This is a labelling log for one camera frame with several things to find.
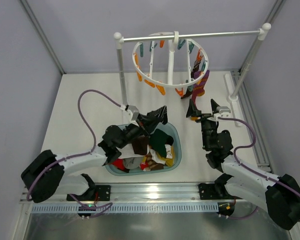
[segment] blue-gray basket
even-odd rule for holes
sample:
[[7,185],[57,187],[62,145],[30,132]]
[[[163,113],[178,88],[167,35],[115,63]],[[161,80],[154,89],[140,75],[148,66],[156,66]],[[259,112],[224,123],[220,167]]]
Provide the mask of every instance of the blue-gray basket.
[[[120,128],[124,128],[127,125],[120,125]],[[141,168],[136,168],[136,169],[131,169],[130,172],[125,173],[119,169],[117,169],[115,166],[113,165],[106,165],[105,168],[113,175],[116,176],[132,176],[132,175],[140,175],[140,174],[155,174],[155,173],[161,173],[161,172],[167,172],[167,171],[171,171],[174,168],[176,168],[180,162],[181,162],[181,158],[182,158],[182,152],[181,152],[181,143],[180,143],[180,138],[178,135],[178,132],[176,131],[176,128],[170,124],[167,123],[165,125],[159,123],[156,127],[156,129],[160,129],[163,132],[165,132],[167,135],[170,135],[173,139],[173,149],[174,149],[174,153],[175,153],[175,159],[174,159],[174,165],[173,166],[164,166],[164,169],[162,170],[155,170],[155,171],[142,171]]]

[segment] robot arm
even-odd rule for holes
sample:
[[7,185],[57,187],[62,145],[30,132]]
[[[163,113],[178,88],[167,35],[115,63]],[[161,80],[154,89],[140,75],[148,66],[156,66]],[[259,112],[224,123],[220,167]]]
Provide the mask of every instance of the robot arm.
[[122,105],[121,109],[127,114],[130,124],[122,128],[109,126],[102,141],[92,151],[57,155],[51,150],[45,150],[23,171],[21,178],[35,203],[45,201],[54,194],[71,193],[81,200],[93,198],[95,184],[92,179],[87,174],[70,174],[112,163],[122,157],[122,150],[131,148],[133,140],[139,136],[148,136],[164,121],[162,116],[140,114],[135,106]]
[[190,100],[187,112],[187,117],[198,117],[196,122],[201,123],[203,149],[210,151],[206,154],[209,165],[223,173],[214,184],[200,184],[200,191],[210,191],[208,195],[213,192],[219,199],[245,199],[265,210],[277,225],[290,230],[300,220],[300,197],[283,185],[300,195],[299,185],[287,174],[280,177],[262,171],[233,155],[229,131],[217,133],[219,120],[228,118],[230,110],[213,99],[211,106],[212,114],[202,114]]

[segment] dark green cloth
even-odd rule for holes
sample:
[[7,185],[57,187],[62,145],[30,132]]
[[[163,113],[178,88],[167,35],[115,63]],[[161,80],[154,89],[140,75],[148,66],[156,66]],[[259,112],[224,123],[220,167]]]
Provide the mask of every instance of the dark green cloth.
[[149,145],[163,158],[166,157],[165,144],[172,145],[173,138],[167,135],[162,130],[156,129],[153,134],[150,135]]

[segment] white cloth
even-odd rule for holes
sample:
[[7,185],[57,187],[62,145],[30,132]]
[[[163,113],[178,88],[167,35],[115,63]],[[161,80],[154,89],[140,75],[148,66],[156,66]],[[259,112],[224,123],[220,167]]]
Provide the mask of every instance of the white cloth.
[[154,151],[153,149],[150,149],[150,154],[152,155],[152,160],[158,164],[164,164],[165,165],[165,161],[159,159],[159,157],[157,156],[158,153],[156,151]]
[[165,144],[165,149],[166,149],[166,159],[172,159],[172,153],[171,153],[171,145]]
[[[122,155],[119,157],[120,159],[128,159],[133,158],[133,157],[141,157],[141,156],[145,156],[145,155],[140,155],[140,154],[135,154],[132,144],[127,144],[124,148],[117,148],[119,150],[119,152],[122,153]],[[147,146],[147,154],[150,152],[150,147],[149,145]]]

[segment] reflective surface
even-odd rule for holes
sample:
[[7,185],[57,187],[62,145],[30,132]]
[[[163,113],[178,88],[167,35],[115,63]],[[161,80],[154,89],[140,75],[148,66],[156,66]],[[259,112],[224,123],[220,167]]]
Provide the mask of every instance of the reflective surface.
[[[235,216],[254,209],[237,203]],[[32,214],[26,240],[289,240],[290,234],[259,210],[247,220],[213,213],[110,214],[80,220],[76,214]]]

